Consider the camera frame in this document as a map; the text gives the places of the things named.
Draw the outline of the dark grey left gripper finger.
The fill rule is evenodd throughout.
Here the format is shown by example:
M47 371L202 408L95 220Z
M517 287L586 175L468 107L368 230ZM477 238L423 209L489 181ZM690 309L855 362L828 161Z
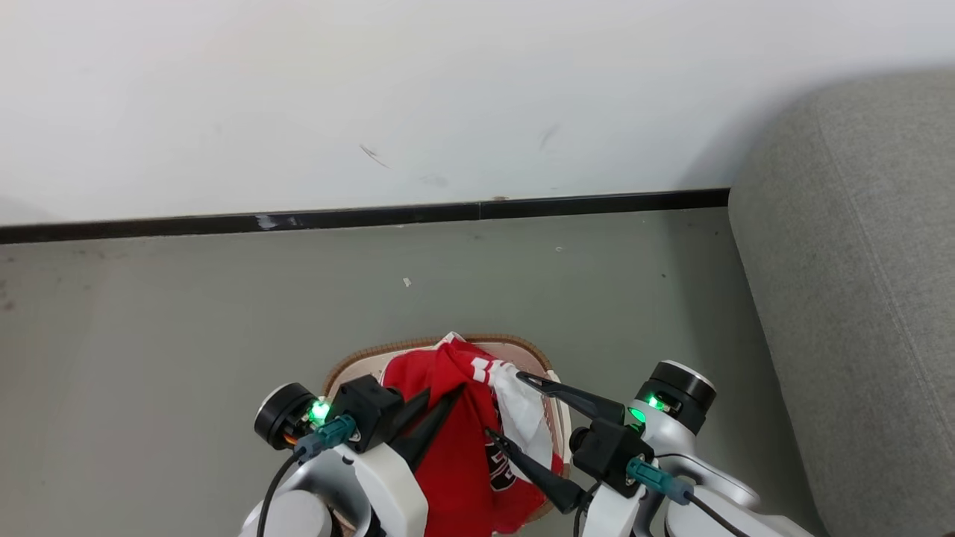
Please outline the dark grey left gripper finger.
M440 395L439 400L434 405L429 406L427 414L415 426L410 428L410 431L389 443L389 446L408 463L410 470L416 471L419 469L434 439L439 435L445 421L447 421L451 411L454 410L454 406L463 394L464 388L464 385L460 385L454 390Z
M425 388L417 395L404 401L402 408L393 417L389 434L385 442L393 442L399 436L405 435L427 414L430 405L430 388Z
M486 428L485 432L492 443L504 452L508 461L552 503L554 509L566 515L577 511L583 505L588 496L573 480L563 478L538 463L506 436L490 428Z

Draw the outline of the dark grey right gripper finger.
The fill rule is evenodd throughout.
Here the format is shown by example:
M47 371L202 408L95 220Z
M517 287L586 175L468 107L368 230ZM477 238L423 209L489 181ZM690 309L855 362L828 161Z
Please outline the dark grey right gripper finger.
M607 400L600 395L530 374L528 371L519 371L516 378L547 398L556 398L556 400L562 401L590 421L600 419L600 421L606 421L608 424L617 425L623 425L625 422L627 409L620 402Z

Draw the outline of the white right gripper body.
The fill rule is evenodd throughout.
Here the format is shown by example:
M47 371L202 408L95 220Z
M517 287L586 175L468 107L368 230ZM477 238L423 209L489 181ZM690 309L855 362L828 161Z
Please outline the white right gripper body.
M623 425L595 419L582 431L582 469L595 485L582 505L584 536L760 536L760 497L696 454L716 388L663 361L627 409Z

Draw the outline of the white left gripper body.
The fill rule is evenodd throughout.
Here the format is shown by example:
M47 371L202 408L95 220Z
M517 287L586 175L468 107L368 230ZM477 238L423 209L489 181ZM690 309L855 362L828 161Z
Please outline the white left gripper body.
M297 382L267 395L254 431L286 459L254 509L256 536L421 536L428 502L385 442L402 395L345 382L331 400Z

